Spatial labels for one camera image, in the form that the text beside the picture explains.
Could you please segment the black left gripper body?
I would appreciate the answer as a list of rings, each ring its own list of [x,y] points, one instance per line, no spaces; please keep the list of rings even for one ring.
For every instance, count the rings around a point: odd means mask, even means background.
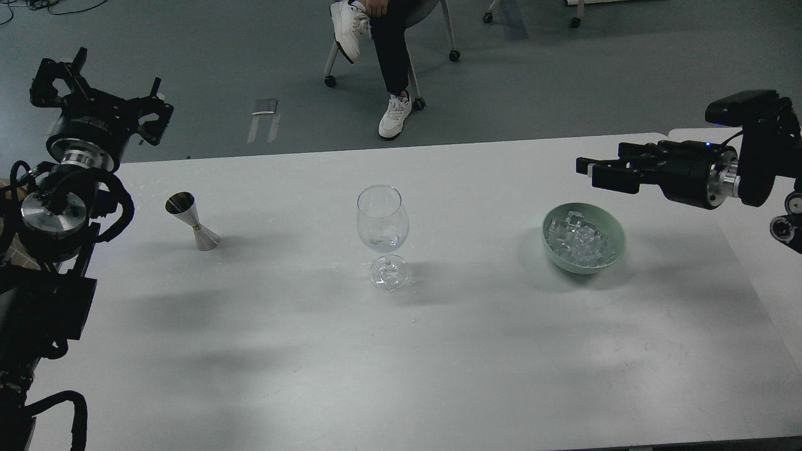
[[[75,92],[63,97],[60,108],[46,141],[46,149],[59,163],[116,172],[132,135],[157,144],[157,120],[142,120],[157,114],[155,96],[126,100],[99,91]]]

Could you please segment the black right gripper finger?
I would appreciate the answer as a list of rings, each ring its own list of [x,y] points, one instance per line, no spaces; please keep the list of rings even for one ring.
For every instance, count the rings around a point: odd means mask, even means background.
[[[664,151],[656,143],[636,145],[622,142],[618,145],[618,156],[602,160],[578,157],[575,160],[575,170],[586,176],[591,175],[591,166],[636,171],[656,167],[664,159]]]
[[[658,185],[654,171],[627,167],[594,165],[591,168],[591,185],[595,188],[638,194],[642,185]]]

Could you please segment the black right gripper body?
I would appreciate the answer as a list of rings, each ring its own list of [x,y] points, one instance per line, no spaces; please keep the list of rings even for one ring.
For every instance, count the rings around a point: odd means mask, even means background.
[[[656,164],[649,181],[665,198],[702,209],[715,209],[738,198],[736,149],[708,141],[659,141],[651,145]]]

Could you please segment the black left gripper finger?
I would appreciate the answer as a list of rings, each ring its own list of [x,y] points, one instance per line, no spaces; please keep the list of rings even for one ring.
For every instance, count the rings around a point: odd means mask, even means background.
[[[151,146],[160,145],[174,106],[159,97],[162,80],[153,80],[150,92],[137,99],[137,134]]]
[[[29,102],[37,108],[66,110],[88,106],[92,88],[81,74],[88,49],[78,48],[72,61],[42,59],[29,88]]]

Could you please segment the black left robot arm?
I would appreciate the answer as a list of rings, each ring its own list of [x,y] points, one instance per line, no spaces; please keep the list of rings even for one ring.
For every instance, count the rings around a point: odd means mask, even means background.
[[[70,449],[88,440],[88,403],[65,390],[28,402],[40,360],[57,360],[79,340],[97,281],[86,276],[98,243],[122,234],[135,214],[117,176],[133,136],[158,145],[173,106],[158,96],[123,99],[82,75],[88,51],[43,59],[29,100],[60,109],[46,141],[49,162],[15,162],[2,188],[2,449],[28,450],[37,417],[71,403]]]

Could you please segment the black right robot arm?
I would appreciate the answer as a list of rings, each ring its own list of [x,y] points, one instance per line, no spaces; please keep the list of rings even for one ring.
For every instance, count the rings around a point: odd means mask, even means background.
[[[575,169],[596,188],[637,194],[642,185],[658,186],[671,202],[716,209],[727,198],[760,207],[779,177],[793,180],[784,214],[768,229],[776,242],[801,251],[800,122],[793,102],[774,90],[747,90],[713,101],[705,110],[713,125],[734,127],[740,148],[708,141],[619,143],[614,159],[576,159]]]

